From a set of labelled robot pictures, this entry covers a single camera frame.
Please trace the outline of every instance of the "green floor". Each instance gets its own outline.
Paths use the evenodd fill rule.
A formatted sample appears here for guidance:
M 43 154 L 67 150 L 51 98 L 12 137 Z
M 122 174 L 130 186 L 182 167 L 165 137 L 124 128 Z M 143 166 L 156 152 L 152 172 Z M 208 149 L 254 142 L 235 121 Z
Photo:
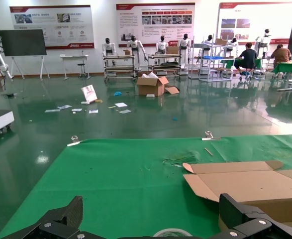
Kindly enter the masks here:
M 56 157 L 70 143 L 70 137 L 167 138 L 246 134 L 292 134 L 292 93 L 276 92 L 276 84 L 237 81 L 200 84 L 186 78 L 175 84 L 178 95 L 147 99 L 137 95 L 130 80 L 110 81 L 102 77 L 87 80 L 103 103 L 82 106 L 84 97 L 78 78 L 15 79 L 7 82 L 14 99 L 2 96 L 0 109 L 12 109 L 12 132 L 0 135 L 0 231 Z M 114 97 L 116 91 L 122 96 Z M 124 102 L 132 112 L 120 114 L 108 109 Z M 44 113 L 57 106 L 83 108 Z M 98 114 L 88 114 L 98 109 Z

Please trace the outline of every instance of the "green mat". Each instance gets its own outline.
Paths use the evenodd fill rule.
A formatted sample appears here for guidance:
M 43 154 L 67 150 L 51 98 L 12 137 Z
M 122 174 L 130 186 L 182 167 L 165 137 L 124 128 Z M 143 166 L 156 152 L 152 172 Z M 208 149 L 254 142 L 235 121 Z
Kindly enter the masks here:
M 275 74 L 279 72 L 292 72 L 292 63 L 279 63 L 273 70 Z
M 292 169 L 292 135 L 87 140 L 65 148 L 0 237 L 82 195 L 83 231 L 114 239 L 178 228 L 207 238 L 219 232 L 218 204 L 197 197 L 183 178 L 186 171 L 174 164 L 273 159 Z

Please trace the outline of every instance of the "workbench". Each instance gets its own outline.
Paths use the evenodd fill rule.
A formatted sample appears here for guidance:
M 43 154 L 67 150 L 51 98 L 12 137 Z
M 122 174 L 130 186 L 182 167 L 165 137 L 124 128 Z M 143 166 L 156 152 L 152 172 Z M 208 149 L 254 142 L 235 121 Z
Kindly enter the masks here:
M 107 239 L 153 236 L 168 228 L 210 237 L 219 232 L 218 203 L 196 196 L 183 177 L 186 170 L 173 164 L 273 159 L 292 169 L 292 135 L 85 140 L 64 149 L 0 237 L 76 195 L 84 202 L 80 229 Z

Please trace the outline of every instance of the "sign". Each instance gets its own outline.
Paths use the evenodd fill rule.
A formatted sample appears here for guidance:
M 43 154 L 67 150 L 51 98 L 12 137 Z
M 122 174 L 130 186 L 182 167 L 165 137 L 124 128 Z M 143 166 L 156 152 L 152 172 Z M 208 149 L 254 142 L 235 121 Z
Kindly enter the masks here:
M 143 46 L 156 46 L 165 36 L 169 46 L 176 46 L 187 33 L 193 39 L 195 3 L 116 4 L 119 47 L 135 35 Z
M 10 6 L 14 29 L 42 29 L 46 49 L 94 48 L 90 5 Z
M 239 44 L 254 43 L 269 29 L 270 44 L 288 44 L 292 29 L 292 2 L 222 2 L 217 36 Z

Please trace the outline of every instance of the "whiteboard stand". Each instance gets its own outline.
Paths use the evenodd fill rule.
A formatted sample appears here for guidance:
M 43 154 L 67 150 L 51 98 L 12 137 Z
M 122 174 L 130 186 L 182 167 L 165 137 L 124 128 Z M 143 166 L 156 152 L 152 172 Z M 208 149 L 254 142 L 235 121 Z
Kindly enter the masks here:
M 44 63 L 44 56 L 41 56 L 41 58 L 42 58 L 42 65 L 41 65 L 40 79 L 41 79 L 41 81 L 43 81 L 43 77 L 42 77 L 42 74 L 43 74 L 43 66 L 44 66 L 44 69 L 45 69 L 45 71 L 47 73 L 47 78 L 50 79 L 51 77 L 50 77 L 50 74 L 48 73 L 48 71 L 46 69 L 46 66 L 45 66 L 45 63 Z
M 13 75 L 13 67 L 14 67 L 14 64 L 16 65 L 16 67 L 17 67 L 19 73 L 21 74 L 22 78 L 25 80 L 25 77 L 24 77 L 23 73 L 21 72 L 21 70 L 20 70 L 17 62 L 15 61 L 14 56 L 12 56 L 12 65 L 11 65 L 11 76 L 12 76 L 12 78 L 11 78 L 11 81 L 13 81 L 13 77 L 14 77 L 14 75 Z

